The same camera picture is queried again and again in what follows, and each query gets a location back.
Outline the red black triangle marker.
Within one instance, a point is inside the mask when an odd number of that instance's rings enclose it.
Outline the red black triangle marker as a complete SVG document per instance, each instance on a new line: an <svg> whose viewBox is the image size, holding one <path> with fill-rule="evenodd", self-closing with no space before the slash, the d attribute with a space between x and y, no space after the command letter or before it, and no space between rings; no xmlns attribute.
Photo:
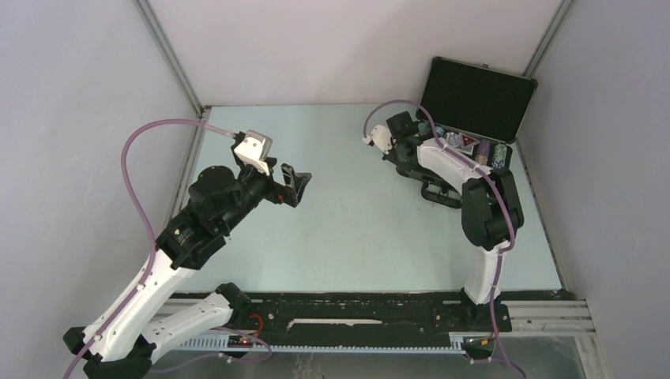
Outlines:
<svg viewBox="0 0 670 379"><path fill-rule="evenodd" d="M465 154L472 154L474 151L474 148L480 143L479 139L476 139L474 137L470 137L466 134L461 133L460 134L461 142L459 149L464 152Z"/></svg>

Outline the black poker set case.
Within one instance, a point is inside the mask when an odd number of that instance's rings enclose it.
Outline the black poker set case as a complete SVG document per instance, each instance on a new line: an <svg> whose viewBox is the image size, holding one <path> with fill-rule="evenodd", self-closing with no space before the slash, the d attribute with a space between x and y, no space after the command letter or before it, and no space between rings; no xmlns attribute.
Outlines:
<svg viewBox="0 0 670 379"><path fill-rule="evenodd" d="M434 57L420 105L412 118L424 126L489 140L491 158L497 144L508 147L506 168L530 101L536 80L502 73L442 57Z"/></svg>

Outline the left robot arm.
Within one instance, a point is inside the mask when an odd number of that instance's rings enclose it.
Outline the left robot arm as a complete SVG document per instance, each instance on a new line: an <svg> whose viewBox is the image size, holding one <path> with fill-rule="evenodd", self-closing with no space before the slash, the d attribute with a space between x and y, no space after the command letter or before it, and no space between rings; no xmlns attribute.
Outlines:
<svg viewBox="0 0 670 379"><path fill-rule="evenodd" d="M241 165L204 169L189 187L190 199L160 233L141 270L112 306L87 327L70 328L63 340L84 359L89 378L142 378L163 355L213 328L242 328L250 298L223 283L196 305L154 321L180 287L221 250L227 237L262 201L296 207L312 179L286 163L284 182Z"/></svg>

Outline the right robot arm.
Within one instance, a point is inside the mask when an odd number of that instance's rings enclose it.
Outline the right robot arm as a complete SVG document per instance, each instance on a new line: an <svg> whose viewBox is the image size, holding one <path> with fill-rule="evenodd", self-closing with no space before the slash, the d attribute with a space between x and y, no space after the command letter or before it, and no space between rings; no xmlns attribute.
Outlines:
<svg viewBox="0 0 670 379"><path fill-rule="evenodd" d="M503 167L480 165L401 112L375 126L368 143L398 174L422 183L423 198L461 212L465 237L478 249L464 292L470 302L459 309L461 323L479 330L491 320L486 304L499 295L501 261L525 219L514 176Z"/></svg>

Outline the clear round dealer button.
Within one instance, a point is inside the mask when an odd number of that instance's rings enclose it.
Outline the clear round dealer button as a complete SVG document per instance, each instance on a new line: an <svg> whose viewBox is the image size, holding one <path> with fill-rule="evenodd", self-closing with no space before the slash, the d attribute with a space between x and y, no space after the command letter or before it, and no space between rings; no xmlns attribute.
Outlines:
<svg viewBox="0 0 670 379"><path fill-rule="evenodd" d="M462 139L459 133L448 132L445 134L446 143L453 149L461 150L462 149Z"/></svg>

